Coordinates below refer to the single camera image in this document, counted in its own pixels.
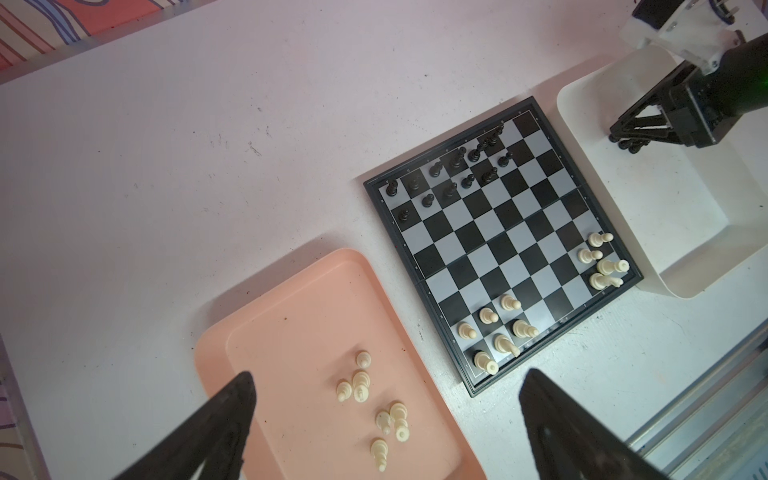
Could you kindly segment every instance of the white chess piece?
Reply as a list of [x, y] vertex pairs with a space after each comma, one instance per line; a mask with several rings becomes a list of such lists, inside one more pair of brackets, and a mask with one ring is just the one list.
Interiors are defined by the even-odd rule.
[[365, 402], [368, 399], [368, 389], [371, 386], [371, 377], [365, 372], [357, 372], [352, 377], [352, 388], [355, 400], [360, 403]]
[[386, 456], [389, 453], [389, 447], [384, 439], [376, 439], [371, 444], [371, 455], [373, 455], [373, 461], [376, 463], [376, 468], [379, 472], [386, 470]]
[[480, 317], [480, 321], [483, 322], [486, 325], [489, 325], [494, 322], [498, 322], [498, 315], [493, 310], [489, 309], [488, 307], [485, 307], [484, 309], [480, 310], [480, 313], [478, 314]]
[[355, 358], [355, 363], [357, 363], [357, 366], [361, 369], [367, 369], [371, 366], [371, 354], [366, 351], [358, 353]]
[[611, 242], [613, 239], [614, 235], [612, 233], [603, 233], [602, 235], [599, 233], [590, 233], [589, 237], [587, 237], [587, 242], [595, 248], [600, 248], [603, 246], [603, 243]]
[[512, 295], [502, 295], [498, 303], [504, 310], [519, 310], [522, 306], [520, 300], [516, 300]]
[[537, 336], [539, 331], [538, 328], [529, 325], [525, 320], [517, 320], [512, 324], [512, 333], [514, 333], [518, 338], [525, 339], [528, 337], [533, 338]]
[[478, 333], [467, 322], [462, 322], [458, 326], [458, 336], [464, 340], [473, 340], [477, 338]]
[[626, 260], [611, 262], [609, 259], [605, 258], [598, 262], [598, 272], [602, 273], [603, 275], [611, 275], [613, 272], [624, 273], [628, 271], [629, 262]]
[[489, 354], [480, 351], [475, 354], [475, 366], [480, 370], [485, 370], [491, 375], [498, 373], [498, 363], [496, 363]]
[[511, 353], [516, 357], [520, 356], [520, 349], [518, 346], [512, 343], [512, 340], [508, 336], [502, 335], [501, 333], [494, 337], [493, 348], [501, 353]]
[[613, 285], [619, 287], [624, 285], [624, 281], [621, 278], [615, 276], [603, 275], [602, 273], [592, 273], [589, 277], [589, 284], [595, 290], [605, 290], [609, 286]]
[[578, 261], [582, 263], [590, 263], [592, 260], [599, 260], [603, 258], [603, 253], [600, 250], [587, 250], [581, 249], [578, 251]]
[[339, 400], [339, 402], [343, 402], [351, 396], [352, 386], [349, 384], [349, 382], [346, 380], [339, 382], [339, 385], [336, 387], [336, 399]]

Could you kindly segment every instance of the black pawn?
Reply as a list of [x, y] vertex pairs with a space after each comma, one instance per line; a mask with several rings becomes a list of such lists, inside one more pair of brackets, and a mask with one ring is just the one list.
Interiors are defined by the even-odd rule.
[[442, 170], [442, 162], [436, 161], [435, 164], [429, 168], [429, 174], [432, 175], [433, 177], [439, 177], [441, 170]]
[[496, 177], [496, 172], [498, 172], [498, 169], [497, 169], [496, 167], [493, 167], [491, 170], [489, 170], [489, 171], [485, 172], [485, 173], [482, 175], [482, 181], [483, 181], [483, 183], [485, 183], [485, 184], [490, 184], [490, 183], [491, 183], [491, 180], [493, 180], [493, 179], [494, 179], [494, 177]]
[[445, 198], [452, 198], [454, 195], [456, 195], [456, 189], [458, 188], [458, 185], [455, 183], [448, 185], [445, 188], [445, 192], [443, 195], [445, 195]]
[[389, 181], [389, 185], [386, 186], [386, 194], [390, 197], [397, 195], [397, 180]]
[[462, 187], [463, 188], [470, 188], [472, 186], [472, 182], [475, 181], [475, 175], [467, 175], [467, 177], [462, 180]]

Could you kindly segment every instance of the colorful striped cloth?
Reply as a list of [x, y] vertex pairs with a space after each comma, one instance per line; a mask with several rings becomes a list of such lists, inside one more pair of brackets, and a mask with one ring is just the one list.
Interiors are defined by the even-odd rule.
[[0, 0], [0, 70], [181, 0]]

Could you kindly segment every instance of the chessboard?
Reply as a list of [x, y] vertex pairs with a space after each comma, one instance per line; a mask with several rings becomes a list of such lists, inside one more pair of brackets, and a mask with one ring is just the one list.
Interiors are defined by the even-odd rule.
[[[470, 396], [642, 279], [618, 235], [588, 245], [614, 229], [533, 97], [365, 186]], [[628, 271], [611, 274], [623, 284], [596, 290], [597, 262], [582, 263], [582, 250], [626, 260]], [[503, 296], [520, 308], [502, 308]], [[498, 319], [481, 321], [483, 309]], [[539, 334], [518, 338], [520, 319]], [[459, 335], [463, 324], [474, 338]], [[495, 348], [499, 334], [519, 356]], [[498, 373], [475, 365], [481, 351]]]

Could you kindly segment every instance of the white table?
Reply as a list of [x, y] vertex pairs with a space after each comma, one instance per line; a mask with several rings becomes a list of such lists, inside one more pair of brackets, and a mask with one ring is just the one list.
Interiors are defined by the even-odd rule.
[[633, 289], [470, 399], [362, 182], [511, 98], [551, 110], [634, 3], [320, 3], [216, 0], [0, 86], [0, 329], [53, 478], [146, 452], [206, 400], [200, 334], [338, 247], [489, 478], [536, 478], [529, 367], [626, 438], [768, 316], [763, 251], [695, 300]]

